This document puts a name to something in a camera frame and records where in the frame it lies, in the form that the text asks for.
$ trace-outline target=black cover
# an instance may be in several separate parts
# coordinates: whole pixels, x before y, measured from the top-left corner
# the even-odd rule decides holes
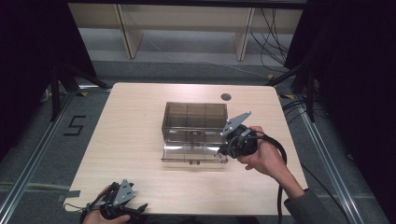
[[[392,96],[396,86],[396,5],[390,0],[373,2],[343,1],[343,21],[333,39],[326,40],[332,43],[323,43],[332,49],[314,75],[347,149],[390,223],[396,223],[392,206],[396,201],[396,101]],[[299,26],[309,27],[312,21],[325,20],[312,14]],[[306,42],[293,44],[309,46],[313,38],[302,37],[317,31],[300,29],[295,39]],[[289,64],[298,64],[304,50],[299,46],[290,49],[297,50],[290,51]]]
[[[0,52],[1,160],[38,106],[56,63],[96,74],[65,1],[0,0]]]

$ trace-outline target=gray sleeve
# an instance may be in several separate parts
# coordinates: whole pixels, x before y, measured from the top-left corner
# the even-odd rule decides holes
[[[296,223],[316,224],[338,223],[312,190],[306,189],[305,194],[297,199],[285,201],[291,216]]]

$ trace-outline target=table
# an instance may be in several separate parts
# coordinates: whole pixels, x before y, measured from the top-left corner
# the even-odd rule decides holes
[[[223,101],[228,93],[232,99]],[[113,181],[134,183],[136,197],[127,206],[148,203],[146,214],[276,215],[278,185],[271,177],[246,171],[232,160],[220,167],[162,162],[166,102],[227,104],[228,117],[248,110],[244,124],[261,125],[288,154],[288,165],[306,188],[290,131],[272,87],[117,83],[112,89],[70,190],[85,206]]]

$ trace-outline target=transparent plastic box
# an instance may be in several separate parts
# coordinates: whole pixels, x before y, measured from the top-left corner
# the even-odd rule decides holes
[[[163,161],[226,163],[218,155],[227,121],[226,104],[166,103],[163,116]]]

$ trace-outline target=hand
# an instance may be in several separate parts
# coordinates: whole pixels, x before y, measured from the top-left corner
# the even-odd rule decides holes
[[[263,133],[262,127],[253,126],[250,129]],[[262,174],[271,176],[288,194],[291,200],[298,198],[304,194],[300,184],[289,171],[285,162],[283,162],[277,148],[262,139],[257,140],[258,149],[249,156],[239,156],[237,159],[246,164],[246,169],[256,169]]]
[[[262,127],[253,126],[250,129],[259,132],[257,133],[258,136],[262,136]],[[237,158],[241,163],[247,164],[247,170],[255,168],[260,173],[269,175],[274,179],[280,177],[282,173],[289,173],[288,167],[274,145],[261,139],[257,140],[257,145],[258,149],[252,155]]]
[[[102,192],[107,190],[109,187],[110,186],[105,187]],[[130,216],[124,215],[112,220],[107,220],[102,216],[98,209],[100,209],[100,206],[95,206],[92,211],[88,213],[87,216],[85,216],[82,224],[124,224],[125,222],[129,221],[129,219],[131,219]]]

